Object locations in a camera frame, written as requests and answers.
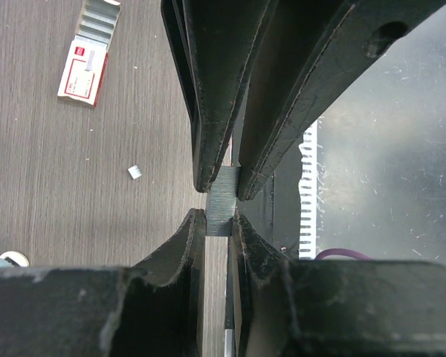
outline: screw hole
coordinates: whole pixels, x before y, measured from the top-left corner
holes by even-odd
[[[372,33],[366,45],[366,55],[369,58],[379,58],[396,41],[408,32],[408,26],[403,22],[394,21],[379,27]]]

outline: red logo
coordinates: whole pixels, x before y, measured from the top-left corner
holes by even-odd
[[[74,54],[77,54],[78,56],[84,56],[84,48],[76,47],[76,49],[74,50]]]

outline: wood grain surface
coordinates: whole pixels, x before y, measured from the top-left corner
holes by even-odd
[[[0,253],[128,266],[204,197],[160,1],[123,1],[95,109],[56,96],[80,7],[0,0]],[[222,355],[225,260],[226,239],[208,239],[205,357]]]

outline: cardboard box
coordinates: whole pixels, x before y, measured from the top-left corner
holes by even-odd
[[[83,2],[58,97],[97,105],[119,12],[120,4],[112,0]]]

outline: white spiral binding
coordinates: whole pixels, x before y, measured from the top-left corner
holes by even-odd
[[[314,259],[317,234],[317,125],[316,120],[304,133],[299,145],[303,156],[303,174],[299,181],[300,239],[299,259]]]

